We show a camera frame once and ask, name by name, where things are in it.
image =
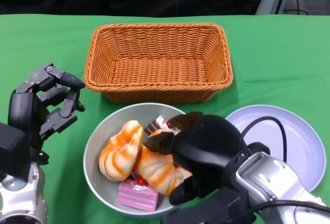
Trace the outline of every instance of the white plate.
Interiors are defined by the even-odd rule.
[[[305,120],[288,110],[269,105],[247,106],[226,119],[242,132],[253,120],[263,116],[275,117],[283,124],[287,136],[287,163],[308,191],[315,189],[325,173],[325,150],[320,137]],[[244,140],[247,144],[261,142],[269,147],[271,156],[283,159],[281,131],[271,120],[256,124]]]

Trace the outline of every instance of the green table surface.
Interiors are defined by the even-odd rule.
[[[268,15],[192,18],[136,18],[51,15],[0,16],[0,121],[7,123],[9,97],[29,73],[52,61],[82,78],[92,32],[103,24],[213,22],[227,34],[234,82],[207,103],[175,104],[183,111],[200,110],[227,116],[248,105],[268,104],[305,119],[319,134],[330,158],[330,17]],[[127,104],[114,104],[84,89],[86,105],[78,121],[44,144],[50,155],[44,166],[48,224],[159,223],[135,219],[110,209],[90,191],[83,172],[83,153],[95,127]],[[330,205],[330,172],[313,192]],[[194,200],[188,205],[196,204]]]

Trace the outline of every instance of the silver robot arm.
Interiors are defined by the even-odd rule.
[[[43,198],[45,174],[40,166],[32,162],[28,182],[12,176],[0,184],[2,210],[0,223],[46,224],[48,207]]]
[[[236,172],[237,183],[249,192],[250,206],[276,201],[296,200],[325,206],[309,193],[297,174],[283,161],[264,152],[252,155]],[[297,206],[278,206],[259,211],[266,224],[330,223],[330,214]]]

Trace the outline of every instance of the pink cake slice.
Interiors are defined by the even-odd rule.
[[[155,211],[159,193],[147,186],[139,186],[126,179],[119,185],[117,202],[139,210]]]

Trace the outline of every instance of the wicker basket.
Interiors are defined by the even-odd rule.
[[[116,24],[93,33],[84,81],[114,102],[205,102],[233,71],[219,25]]]

